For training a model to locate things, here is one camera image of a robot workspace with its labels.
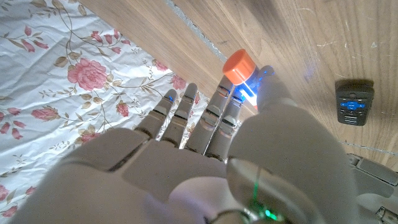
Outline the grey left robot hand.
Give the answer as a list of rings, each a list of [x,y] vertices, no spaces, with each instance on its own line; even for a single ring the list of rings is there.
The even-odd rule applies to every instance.
[[[397,223],[397,172],[365,157],[349,153],[356,181],[360,223]]]

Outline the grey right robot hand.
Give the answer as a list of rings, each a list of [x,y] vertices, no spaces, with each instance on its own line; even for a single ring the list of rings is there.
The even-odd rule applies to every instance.
[[[148,117],[62,158],[12,223],[358,223],[348,155],[267,65],[227,161],[152,137]]]

